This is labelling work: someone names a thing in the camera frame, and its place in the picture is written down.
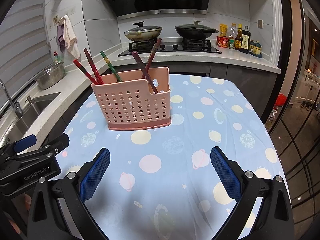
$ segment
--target blue tablecloth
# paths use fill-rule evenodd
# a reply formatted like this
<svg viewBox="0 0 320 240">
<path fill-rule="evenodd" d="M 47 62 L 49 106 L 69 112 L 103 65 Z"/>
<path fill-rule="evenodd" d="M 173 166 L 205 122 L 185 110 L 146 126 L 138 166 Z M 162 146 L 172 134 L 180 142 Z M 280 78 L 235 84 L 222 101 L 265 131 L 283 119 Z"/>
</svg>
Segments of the blue tablecloth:
<svg viewBox="0 0 320 240">
<path fill-rule="evenodd" d="M 57 155 L 57 178 L 78 171 L 102 147 L 110 151 L 110 165 L 85 202 L 110 240 L 211 239 L 236 203 L 209 161 L 216 145 L 243 170 L 284 177 L 268 133 L 232 82 L 171 74 L 170 87 L 170 126 L 111 131 L 92 94 L 65 130 L 70 144 Z M 240 237 L 248 235 L 260 203 Z"/>
</svg>

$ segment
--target green chopstick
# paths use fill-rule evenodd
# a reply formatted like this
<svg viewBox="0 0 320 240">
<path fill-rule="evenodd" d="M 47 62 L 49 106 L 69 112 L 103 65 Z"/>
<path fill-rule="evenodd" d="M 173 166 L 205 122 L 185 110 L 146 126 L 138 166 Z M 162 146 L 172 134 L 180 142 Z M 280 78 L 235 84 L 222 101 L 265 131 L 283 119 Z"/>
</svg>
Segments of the green chopstick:
<svg viewBox="0 0 320 240">
<path fill-rule="evenodd" d="M 122 82 L 121 77 L 120 77 L 120 76 L 118 75 L 118 73 L 116 72 L 115 68 L 114 68 L 113 65 L 111 64 L 110 60 L 107 58 L 106 54 L 104 54 L 103 51 L 101 51 L 100 54 L 101 54 L 101 56 L 104 58 L 105 62 L 108 64 L 109 68 L 111 69 L 111 72 L 116 75 L 117 80 L 118 80 L 119 82 Z"/>
</svg>

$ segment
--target purple towel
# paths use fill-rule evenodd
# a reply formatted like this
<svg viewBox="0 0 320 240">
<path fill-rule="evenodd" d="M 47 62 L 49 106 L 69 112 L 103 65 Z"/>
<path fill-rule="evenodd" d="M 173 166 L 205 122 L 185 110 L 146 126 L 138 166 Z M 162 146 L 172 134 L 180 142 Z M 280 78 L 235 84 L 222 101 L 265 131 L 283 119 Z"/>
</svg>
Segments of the purple towel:
<svg viewBox="0 0 320 240">
<path fill-rule="evenodd" d="M 57 27 L 57 45 L 60 47 L 60 51 L 64 52 L 66 49 L 66 42 L 63 39 L 63 25 L 58 24 Z"/>
</svg>

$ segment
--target pot lid handle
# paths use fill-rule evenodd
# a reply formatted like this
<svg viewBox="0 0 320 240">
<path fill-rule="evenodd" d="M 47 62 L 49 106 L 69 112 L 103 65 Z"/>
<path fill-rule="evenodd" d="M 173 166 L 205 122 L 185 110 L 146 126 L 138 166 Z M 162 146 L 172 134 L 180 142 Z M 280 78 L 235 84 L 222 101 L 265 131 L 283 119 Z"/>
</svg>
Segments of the pot lid handle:
<svg viewBox="0 0 320 240">
<path fill-rule="evenodd" d="M 144 22 L 133 23 L 133 25 L 138 25 L 138 27 L 143 27 Z"/>
<path fill-rule="evenodd" d="M 199 23 L 203 23 L 203 21 L 193 20 L 194 25 L 198 25 Z"/>
</svg>

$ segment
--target gas stove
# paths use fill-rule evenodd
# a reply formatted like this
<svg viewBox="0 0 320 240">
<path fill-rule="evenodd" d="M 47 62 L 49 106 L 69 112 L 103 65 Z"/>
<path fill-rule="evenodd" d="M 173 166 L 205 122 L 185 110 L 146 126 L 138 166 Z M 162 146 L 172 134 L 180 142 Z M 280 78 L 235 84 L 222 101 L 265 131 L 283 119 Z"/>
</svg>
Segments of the gas stove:
<svg viewBox="0 0 320 240">
<path fill-rule="evenodd" d="M 154 40 L 142 41 L 142 42 L 131 42 L 129 43 L 129 48 L 124 52 L 120 53 L 118 57 L 131 55 L 133 51 L 140 53 L 150 53 Z M 182 42 L 162 42 L 157 50 L 158 52 L 169 52 L 169 51 L 197 51 L 197 52 L 209 52 L 209 53 L 219 53 L 222 52 L 217 50 L 215 47 L 211 46 L 209 40 L 189 40 L 182 39 Z"/>
</svg>

